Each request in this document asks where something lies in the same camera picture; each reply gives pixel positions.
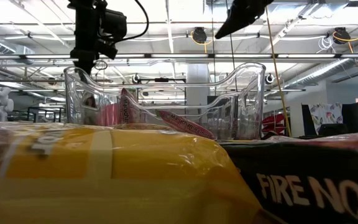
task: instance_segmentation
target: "yellow plastic packaging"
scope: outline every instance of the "yellow plastic packaging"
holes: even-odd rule
[[[0,223],[270,223],[261,209],[209,139],[0,123]]]

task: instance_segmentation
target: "transparent plastic container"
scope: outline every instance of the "transparent plastic container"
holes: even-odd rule
[[[166,125],[156,115],[156,110],[162,110],[201,125],[211,131],[217,139],[260,139],[264,75],[265,67],[262,64],[244,63],[225,79],[216,83],[102,85],[93,81],[84,70],[69,67],[65,69],[67,121],[99,126],[122,124],[120,105],[125,100],[136,112],[136,123]],[[204,106],[142,105],[132,97],[121,96],[122,88],[210,87],[213,92],[215,87],[222,90],[231,86],[236,78],[238,83],[247,82],[247,88],[219,95],[211,104]]]

